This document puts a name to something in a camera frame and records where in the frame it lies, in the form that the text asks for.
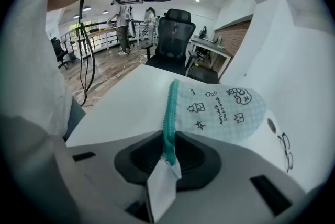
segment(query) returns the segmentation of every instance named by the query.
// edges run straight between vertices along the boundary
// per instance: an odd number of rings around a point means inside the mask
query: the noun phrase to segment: office chair
[[[166,17],[160,18],[159,26],[155,55],[150,58],[151,45],[142,46],[147,50],[146,65],[185,75],[186,47],[195,30],[190,12],[170,9]]]
[[[205,48],[202,48],[200,46],[196,47],[195,52],[197,53],[198,61],[200,61],[200,59],[202,59],[204,61],[205,60],[204,56],[206,56],[206,57],[209,56],[209,50],[207,50]]]
[[[68,53],[67,50],[63,50],[61,47],[61,43],[60,40],[56,40],[56,38],[53,38],[51,40],[54,52],[56,54],[57,57],[57,62],[61,62],[61,64],[58,66],[58,69],[60,69],[60,67],[64,66],[66,69],[68,69],[68,67],[66,67],[66,65],[68,65],[68,61],[64,61],[63,58],[66,56],[66,54]]]

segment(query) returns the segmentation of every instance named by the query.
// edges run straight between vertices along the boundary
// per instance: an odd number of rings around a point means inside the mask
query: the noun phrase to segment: white table
[[[174,79],[202,84],[151,66],[138,66],[98,101],[66,145],[96,144],[162,130],[169,86]]]
[[[148,26],[143,25],[143,26],[135,26],[135,27],[138,29],[138,31],[137,31],[137,46],[140,46],[140,40],[144,39],[142,33],[145,29],[148,28]]]
[[[217,47],[215,44],[209,42],[208,40],[203,40],[203,39],[199,39],[199,38],[192,38],[191,43],[193,45],[193,51],[195,51],[196,47],[199,46],[199,47],[205,48],[209,51],[212,51],[214,53],[217,53],[219,55],[223,55],[226,58],[226,60],[224,61],[223,65],[221,67],[221,69],[218,72],[218,76],[220,78],[222,76],[223,72],[225,71],[225,68],[227,67],[230,59],[232,58],[232,55],[228,51]]]

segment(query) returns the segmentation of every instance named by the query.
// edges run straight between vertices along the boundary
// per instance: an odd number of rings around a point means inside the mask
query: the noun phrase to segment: tag
[[[148,213],[152,222],[157,222],[176,199],[176,183],[181,177],[178,159],[171,166],[165,158],[160,158],[147,181]]]

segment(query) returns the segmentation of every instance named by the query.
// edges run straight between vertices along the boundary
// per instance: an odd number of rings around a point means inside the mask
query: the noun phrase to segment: pants
[[[148,26],[148,32],[149,32],[149,44],[153,44],[153,30],[155,29],[154,25]]]
[[[69,136],[73,132],[74,128],[79,124],[81,119],[85,116],[85,111],[79,105],[79,103],[72,97],[72,105],[70,110],[70,117],[68,122],[68,130],[66,134],[63,136],[65,142],[68,140]]]
[[[118,27],[116,29],[116,36],[119,39],[122,51],[126,52],[127,49],[130,49],[128,26]]]

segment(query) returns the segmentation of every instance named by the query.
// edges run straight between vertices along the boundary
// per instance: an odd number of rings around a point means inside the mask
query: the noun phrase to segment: person
[[[204,26],[204,28],[199,33],[199,39],[204,39],[207,36],[207,27]]]
[[[131,51],[129,37],[128,37],[128,24],[129,22],[125,18],[125,13],[128,12],[127,5],[114,5],[114,12],[110,16],[113,19],[116,16],[116,36],[119,39],[121,45],[121,51],[119,55],[128,55]]]
[[[15,0],[0,35],[0,115],[66,140],[85,112],[66,87],[46,34],[47,11],[78,0]]]
[[[155,10],[152,7],[148,8],[149,17],[148,17],[148,33],[149,33],[149,41],[148,43],[153,45],[153,31],[155,29]]]

